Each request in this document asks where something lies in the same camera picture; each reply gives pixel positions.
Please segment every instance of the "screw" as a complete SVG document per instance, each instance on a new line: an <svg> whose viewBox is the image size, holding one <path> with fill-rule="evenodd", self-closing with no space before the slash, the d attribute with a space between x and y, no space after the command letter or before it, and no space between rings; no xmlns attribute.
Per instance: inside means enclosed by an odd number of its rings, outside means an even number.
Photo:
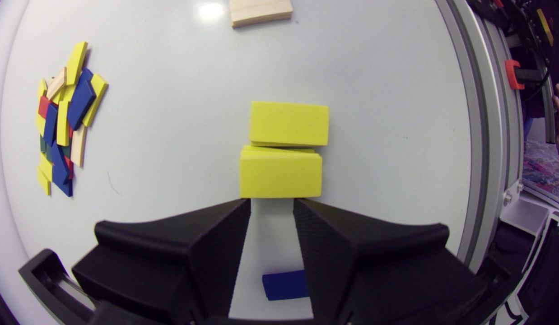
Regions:
<svg viewBox="0 0 559 325"><path fill-rule="evenodd" d="M504 206L507 206L510 201L512 201L512 195L510 194L510 191L508 191L505 195L504 195Z"/></svg>

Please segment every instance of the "pile of wooden blocks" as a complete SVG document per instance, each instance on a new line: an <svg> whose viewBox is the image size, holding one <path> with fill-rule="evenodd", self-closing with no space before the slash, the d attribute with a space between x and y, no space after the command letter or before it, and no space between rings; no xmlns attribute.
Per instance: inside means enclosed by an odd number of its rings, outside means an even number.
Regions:
<svg viewBox="0 0 559 325"><path fill-rule="evenodd" d="M326 106L252 102L251 146L240 158L240 196L321 196L321 156L302 147L327 145L328 125Z"/></svg>
<svg viewBox="0 0 559 325"><path fill-rule="evenodd" d="M73 164L83 166L87 127L107 90L108 84L98 74L83 68L87 42L73 48L73 53L50 82L40 80L35 124L40 134L40 163L37 179L46 195L51 182L67 196L73 196Z"/></svg>

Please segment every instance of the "white table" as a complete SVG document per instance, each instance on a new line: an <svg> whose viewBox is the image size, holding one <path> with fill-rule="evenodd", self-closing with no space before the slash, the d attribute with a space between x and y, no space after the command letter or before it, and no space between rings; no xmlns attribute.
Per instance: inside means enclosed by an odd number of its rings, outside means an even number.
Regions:
<svg viewBox="0 0 559 325"><path fill-rule="evenodd" d="M142 222L238 197L250 101L328 105L317 200L397 223L441 222L457 253L469 198L469 112L433 0L293 0L291 20L230 27L225 0L33 0L5 78L1 148L26 253L70 268L100 220ZM36 181L36 89L89 42L110 84L75 168L73 198ZM303 268L292 200L252 200L231 317L311 317L267 301L261 275Z"/></svg>

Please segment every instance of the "yellow block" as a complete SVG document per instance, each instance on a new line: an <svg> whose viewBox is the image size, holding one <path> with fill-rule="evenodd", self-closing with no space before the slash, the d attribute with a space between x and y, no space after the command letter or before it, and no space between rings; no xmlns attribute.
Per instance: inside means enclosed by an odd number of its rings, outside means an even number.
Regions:
<svg viewBox="0 0 559 325"><path fill-rule="evenodd" d="M269 146L325 146L329 107L252 102L249 140Z"/></svg>
<svg viewBox="0 0 559 325"><path fill-rule="evenodd" d="M95 117L95 113L97 113L97 109L99 104L101 103L102 96L105 94L105 91L107 90L109 84L106 83L106 81L103 78L101 78L100 75L93 74L93 78L91 79L91 86L93 86L93 90L97 95L97 97L91 104L91 107L89 107L89 111L87 111L85 117L83 117L83 124L86 127L91 126L91 123L93 123L93 118Z"/></svg>
<svg viewBox="0 0 559 325"><path fill-rule="evenodd" d="M47 82L44 79L41 79L38 82L38 90L37 90L37 99L41 100L41 97L47 94Z"/></svg>
<svg viewBox="0 0 559 325"><path fill-rule="evenodd" d="M73 52L67 62L67 86L77 84L79 75L83 68L83 61L85 60L85 53L87 52L87 42L75 44Z"/></svg>
<svg viewBox="0 0 559 325"><path fill-rule="evenodd" d="M44 153L41 152L41 157L38 163L38 168L49 181L53 181L53 164L51 164Z"/></svg>
<svg viewBox="0 0 559 325"><path fill-rule="evenodd" d="M37 113L36 117L34 118L34 125L37 126L38 133L41 136L44 136L45 133L45 123L45 119L43 119L43 117Z"/></svg>
<svg viewBox="0 0 559 325"><path fill-rule="evenodd" d="M242 152L240 196L296 198L321 196L321 156L314 153Z"/></svg>
<svg viewBox="0 0 559 325"><path fill-rule="evenodd" d="M76 86L77 86L76 84L72 84L70 86L65 87L65 94L63 95L63 98L61 98L61 100L70 102L71 98L73 98L73 94L75 93Z"/></svg>
<svg viewBox="0 0 559 325"><path fill-rule="evenodd" d="M37 167L37 181L41 185L42 190L45 191L45 194L51 195L51 182L42 173L39 167Z"/></svg>
<svg viewBox="0 0 559 325"><path fill-rule="evenodd" d="M68 111L69 102L61 102L57 113L57 144L63 147L69 145L69 122L67 121Z"/></svg>
<svg viewBox="0 0 559 325"><path fill-rule="evenodd" d="M60 101L63 100L63 98L65 98L65 86L61 87L61 90L59 90L59 92L57 93L57 95L55 95L53 97L53 103L55 103L55 105L59 105Z"/></svg>

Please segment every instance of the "blue block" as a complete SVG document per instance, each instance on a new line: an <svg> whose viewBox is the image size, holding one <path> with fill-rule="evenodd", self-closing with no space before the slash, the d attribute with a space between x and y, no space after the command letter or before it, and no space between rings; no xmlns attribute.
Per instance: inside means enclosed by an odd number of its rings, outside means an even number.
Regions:
<svg viewBox="0 0 559 325"><path fill-rule="evenodd" d="M73 97L71 97L71 104L67 112L67 120L71 128L75 131L77 131L83 122L83 117L85 117L85 114L89 111L89 107L96 97L93 86L91 86L91 78L93 78L93 74L88 69L83 69L77 87L75 87Z"/></svg>
<svg viewBox="0 0 559 325"><path fill-rule="evenodd" d="M69 181L69 167L65 162L65 154L63 148L58 144L53 144L51 147L51 156L53 157L53 183L57 183L55 179L59 180L61 185L65 185Z"/></svg>
<svg viewBox="0 0 559 325"><path fill-rule="evenodd" d="M52 146L52 144L57 140L57 113L57 106L50 103L47 108L47 118L45 119L45 131L43 134L43 138L47 143L47 146Z"/></svg>
<svg viewBox="0 0 559 325"><path fill-rule="evenodd" d="M265 274L261 277L267 300L284 300L309 297L306 272Z"/></svg>

